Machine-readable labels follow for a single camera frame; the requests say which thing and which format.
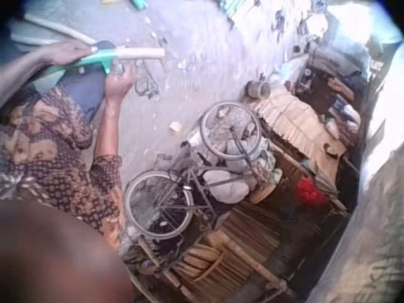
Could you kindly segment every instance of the patterned shirt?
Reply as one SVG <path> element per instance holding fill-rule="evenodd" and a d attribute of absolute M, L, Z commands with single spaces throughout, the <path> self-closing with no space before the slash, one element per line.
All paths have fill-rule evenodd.
<path fill-rule="evenodd" d="M 17 106 L 0 125 L 0 173 L 4 180 L 33 181 L 40 203 L 78 217 L 117 248 L 124 224 L 122 159 L 97 157 L 87 171 L 80 153 L 92 139 L 81 109 L 58 85 Z"/>

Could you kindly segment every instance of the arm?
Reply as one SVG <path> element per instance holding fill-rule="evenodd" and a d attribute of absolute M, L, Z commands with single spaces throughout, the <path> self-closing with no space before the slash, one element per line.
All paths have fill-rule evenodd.
<path fill-rule="evenodd" d="M 46 66 L 40 49 L 10 62 L 0 69 L 0 108 L 37 71 Z"/>
<path fill-rule="evenodd" d="M 123 98 L 133 86 L 133 68 L 125 66 L 122 76 L 108 75 L 105 84 L 105 107 L 102 113 L 100 131 L 94 149 L 94 159 L 117 155 L 119 143 L 119 113 Z"/>
<path fill-rule="evenodd" d="M 6 64 L 0 68 L 0 108 L 37 71 L 49 65 L 66 65 L 91 53 L 92 48 L 89 45 L 82 41 L 69 40 L 40 47 Z"/>

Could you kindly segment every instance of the blurred skin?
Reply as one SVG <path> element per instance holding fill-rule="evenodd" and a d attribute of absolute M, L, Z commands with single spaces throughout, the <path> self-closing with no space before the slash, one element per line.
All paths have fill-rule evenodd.
<path fill-rule="evenodd" d="M 128 272 L 114 248 L 67 213 L 1 201 L 0 239 L 2 302 L 133 302 Z"/>

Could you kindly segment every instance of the clothing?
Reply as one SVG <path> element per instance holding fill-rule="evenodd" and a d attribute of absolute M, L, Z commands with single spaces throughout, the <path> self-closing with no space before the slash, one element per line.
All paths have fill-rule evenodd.
<path fill-rule="evenodd" d="M 1 64 L 5 60 L 2 54 Z M 21 94 L 25 86 L 13 97 L 18 106 L 0 125 L 0 174 L 33 179 L 38 202 L 78 217 L 117 248 L 124 225 L 122 160 L 97 157 L 87 171 L 80 157 L 92 144 L 90 121 L 102 103 L 106 79 L 100 64 L 85 69 L 79 78 L 75 71 L 67 72 L 44 95 L 28 85 L 28 93 Z"/>

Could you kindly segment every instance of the debris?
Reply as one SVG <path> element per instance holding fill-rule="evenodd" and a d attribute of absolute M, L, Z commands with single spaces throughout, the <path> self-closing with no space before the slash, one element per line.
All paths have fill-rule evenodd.
<path fill-rule="evenodd" d="M 301 51 L 300 46 L 298 46 L 298 45 L 293 46 L 293 52 L 294 52 L 295 54 L 300 53 L 300 51 Z"/>
<path fill-rule="evenodd" d="M 180 63 L 178 63 L 177 67 L 179 69 L 186 69 L 187 68 L 187 61 L 184 59 Z"/>
<path fill-rule="evenodd" d="M 180 122 L 171 122 L 170 128 L 171 130 L 178 133 L 179 131 L 182 130 L 182 124 Z"/>
<path fill-rule="evenodd" d="M 275 13 L 275 25 L 273 23 L 271 24 L 271 31 L 278 32 L 276 41 L 279 43 L 285 31 L 285 13 L 282 9 Z"/>
<path fill-rule="evenodd" d="M 261 100 L 267 99 L 270 96 L 271 88 L 267 82 L 264 81 L 250 81 L 247 83 L 247 92 L 252 98 L 259 98 Z"/>
<path fill-rule="evenodd" d="M 171 161 L 172 159 L 174 159 L 172 155 L 168 155 L 166 153 L 159 153 L 157 155 L 157 158 L 162 159 L 164 161 Z"/>
<path fill-rule="evenodd" d="M 251 122 L 250 124 L 248 124 L 246 130 L 244 131 L 246 137 L 250 137 L 253 134 L 254 129 L 255 123 Z"/>
<path fill-rule="evenodd" d="M 102 4 L 112 4 L 115 2 L 121 2 L 122 0 L 102 0 L 101 3 Z"/>
<path fill-rule="evenodd" d="M 169 80 L 165 79 L 164 80 L 164 90 L 167 91 L 170 88 Z"/>
<path fill-rule="evenodd" d="M 230 107 L 224 107 L 222 109 L 219 109 L 217 111 L 217 117 L 218 118 L 224 118 L 229 113 L 229 110 L 230 110 Z"/>

